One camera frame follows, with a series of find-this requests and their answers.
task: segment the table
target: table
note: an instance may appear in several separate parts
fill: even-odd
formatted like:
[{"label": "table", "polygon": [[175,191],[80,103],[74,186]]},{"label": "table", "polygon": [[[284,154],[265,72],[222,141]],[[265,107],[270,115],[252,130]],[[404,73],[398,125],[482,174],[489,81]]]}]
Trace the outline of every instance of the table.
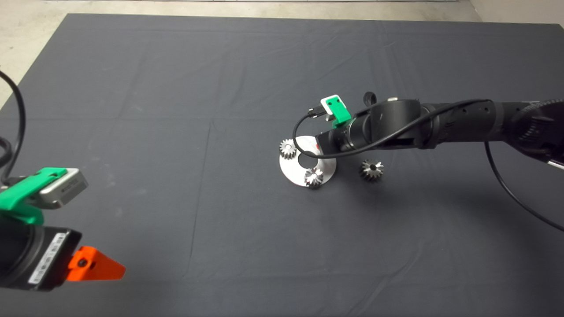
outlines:
[{"label": "table", "polygon": [[[563,97],[558,25],[68,15],[21,89],[14,175],[80,168],[46,224],[127,267],[121,281],[0,290],[1,316],[564,314],[564,234],[496,183],[482,144],[339,160],[291,184],[278,144],[320,98]],[[0,134],[15,136],[9,100]],[[328,129],[323,120],[301,130]],[[564,223],[564,175],[504,144],[508,184]],[[364,183],[364,159],[384,163]]]}]

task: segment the barcode label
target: barcode label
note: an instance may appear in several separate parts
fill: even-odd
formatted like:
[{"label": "barcode label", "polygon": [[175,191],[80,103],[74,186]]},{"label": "barcode label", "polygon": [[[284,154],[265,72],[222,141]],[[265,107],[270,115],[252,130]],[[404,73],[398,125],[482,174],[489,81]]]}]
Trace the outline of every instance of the barcode label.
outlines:
[{"label": "barcode label", "polygon": [[43,279],[45,273],[49,269],[49,266],[51,266],[51,261],[59,251],[59,248],[63,244],[63,241],[66,237],[66,232],[60,232],[53,237],[53,240],[51,240],[47,251],[45,251],[45,253],[41,257],[41,260],[39,260],[39,263],[37,263],[36,269],[33,271],[31,277],[29,278],[29,284],[39,284],[39,282]]}]

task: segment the white disc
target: white disc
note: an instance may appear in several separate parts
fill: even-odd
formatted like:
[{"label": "white disc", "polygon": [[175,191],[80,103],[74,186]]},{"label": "white disc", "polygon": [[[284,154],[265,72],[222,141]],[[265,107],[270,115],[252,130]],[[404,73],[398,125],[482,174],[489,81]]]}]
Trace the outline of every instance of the white disc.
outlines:
[{"label": "white disc", "polygon": [[[303,148],[304,151],[312,152],[316,155],[320,155],[321,151],[318,149],[317,141],[315,137],[311,137],[308,135],[297,137],[296,141],[298,145]],[[285,159],[280,156],[280,169],[282,173],[288,178],[292,183],[306,187],[306,181],[304,177],[306,175],[306,168],[303,168],[299,164],[299,156],[301,152],[297,149],[296,155],[293,158]],[[337,169],[337,160],[334,158],[329,158],[325,160],[318,160],[316,168],[320,169],[323,172],[323,183],[327,183],[328,180],[333,177],[335,174],[335,170]]]}]

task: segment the silver gear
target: silver gear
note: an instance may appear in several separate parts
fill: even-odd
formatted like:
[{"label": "silver gear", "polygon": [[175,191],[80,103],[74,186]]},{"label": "silver gear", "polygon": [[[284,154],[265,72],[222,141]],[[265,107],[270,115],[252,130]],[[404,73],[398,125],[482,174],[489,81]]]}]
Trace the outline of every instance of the silver gear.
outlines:
[{"label": "silver gear", "polygon": [[382,162],[365,160],[360,166],[360,176],[369,182],[377,181],[384,174]]},{"label": "silver gear", "polygon": [[280,142],[280,156],[285,159],[292,159],[296,156],[296,146],[294,145],[294,141],[290,139],[286,139]]},{"label": "silver gear", "polygon": [[312,190],[319,188],[323,184],[323,171],[318,168],[308,169],[303,180],[308,188]]}]

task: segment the cable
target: cable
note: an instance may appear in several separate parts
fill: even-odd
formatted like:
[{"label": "cable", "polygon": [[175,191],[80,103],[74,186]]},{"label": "cable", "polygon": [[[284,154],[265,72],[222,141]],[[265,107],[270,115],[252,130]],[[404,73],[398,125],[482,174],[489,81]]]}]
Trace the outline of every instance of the cable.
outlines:
[{"label": "cable", "polygon": [[495,165],[494,162],[494,158],[492,157],[492,152],[490,150],[490,143],[489,142],[484,142],[484,145],[486,146],[486,155],[488,156],[488,161],[490,162],[490,166],[492,167],[492,171],[493,174],[495,175],[495,177],[497,178],[497,181],[500,183],[500,185],[503,187],[503,189],[505,190],[505,192],[511,196],[511,198],[513,198],[513,200],[519,204],[519,206],[523,207],[524,210],[528,211],[530,214],[532,214],[533,216],[535,216],[537,219],[543,221],[544,223],[548,224],[549,226],[558,229],[560,231],[564,232],[564,227],[559,225],[556,222],[553,222],[549,219],[544,218],[541,214],[539,214],[538,212],[536,212],[533,208],[527,206],[524,202],[522,202],[519,198],[517,198],[517,196],[515,196],[515,194],[509,189],[509,187],[507,187],[507,185],[505,184],[505,182],[503,181],[503,178],[501,177],[501,175],[499,174],[499,171],[497,170],[497,166]]},{"label": "cable", "polygon": [[4,168],[4,172],[2,173],[2,176],[0,177],[0,181],[3,184],[8,185],[8,178],[10,177],[10,172],[12,171],[12,168],[14,168],[14,164],[16,164],[17,156],[20,154],[21,144],[24,141],[25,107],[24,107],[24,98],[21,96],[21,91],[17,87],[16,83],[14,83],[14,81],[10,79],[8,75],[4,74],[2,71],[0,71],[0,78],[5,80],[6,83],[10,86],[10,88],[12,88],[12,91],[14,92],[14,97],[16,98],[17,110],[20,117],[20,122],[17,127],[17,137],[16,137],[16,145],[14,146],[14,152],[12,154],[12,158],[9,160],[6,167]]},{"label": "cable", "polygon": [[362,148],[358,148],[358,149],[354,149],[352,151],[347,151],[347,152],[342,152],[342,153],[337,153],[337,154],[331,154],[331,155],[316,155],[312,152],[309,151],[304,151],[298,144],[298,142],[296,141],[296,134],[298,131],[299,126],[302,124],[302,122],[304,122],[305,119],[309,118],[311,115],[307,114],[305,116],[303,116],[301,119],[298,120],[298,122],[296,123],[296,125],[294,126],[294,130],[292,131],[292,139],[294,140],[294,145],[296,145],[296,148],[302,152],[302,154],[309,156],[309,157],[313,157],[314,159],[336,159],[338,157],[345,157],[345,156],[351,156],[351,155],[355,155],[355,154],[359,154],[362,153],[364,151],[367,151],[373,147],[379,146],[382,143],[386,143],[389,140],[392,140],[394,138],[397,138],[398,136],[402,135],[404,132],[406,132],[407,130],[411,129],[412,127],[419,125],[431,118],[434,118],[438,115],[440,115],[443,112],[447,112],[449,110],[458,108],[458,107],[466,107],[467,105],[471,105],[474,103],[479,103],[479,102],[491,102],[491,100],[489,99],[469,99],[469,100],[464,100],[464,101],[460,101],[460,102],[455,102],[455,103],[451,103],[446,105],[443,108],[431,111],[413,121],[411,121],[410,123],[406,124],[405,126],[403,126],[403,128],[399,129],[398,131],[381,138],[380,140],[374,141]]},{"label": "cable", "polygon": [[0,147],[4,149],[4,154],[0,156],[0,168],[2,168],[12,158],[12,144],[5,138],[0,137]]}]

